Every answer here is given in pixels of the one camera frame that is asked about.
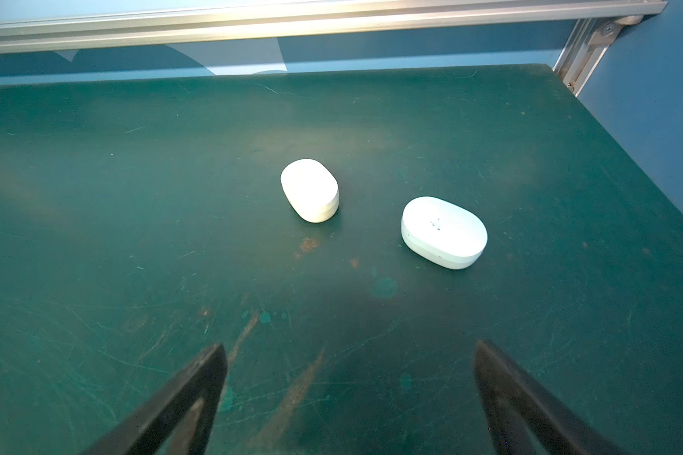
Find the white earbud charging case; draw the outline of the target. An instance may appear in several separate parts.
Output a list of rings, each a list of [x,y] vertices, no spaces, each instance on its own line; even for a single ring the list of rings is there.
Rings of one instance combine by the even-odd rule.
[[[319,161],[310,158],[293,161],[284,168],[280,181],[286,199],[305,221],[323,223],[337,212],[338,182]]]

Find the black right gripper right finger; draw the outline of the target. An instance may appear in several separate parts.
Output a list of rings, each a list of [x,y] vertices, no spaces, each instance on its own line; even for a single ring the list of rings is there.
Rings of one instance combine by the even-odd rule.
[[[474,379],[498,454],[533,454],[534,435],[549,454],[623,454],[503,350],[480,340]]]

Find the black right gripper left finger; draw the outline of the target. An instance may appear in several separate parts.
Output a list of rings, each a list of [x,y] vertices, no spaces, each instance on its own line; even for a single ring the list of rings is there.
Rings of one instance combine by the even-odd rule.
[[[228,373],[224,346],[205,347],[179,373],[85,454],[204,454]]]

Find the light blue earbud charging case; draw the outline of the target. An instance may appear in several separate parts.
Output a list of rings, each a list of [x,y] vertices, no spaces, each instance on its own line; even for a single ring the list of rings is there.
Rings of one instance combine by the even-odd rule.
[[[410,250],[451,270],[473,265],[489,239],[485,225],[474,213],[432,196],[407,203],[400,232]]]

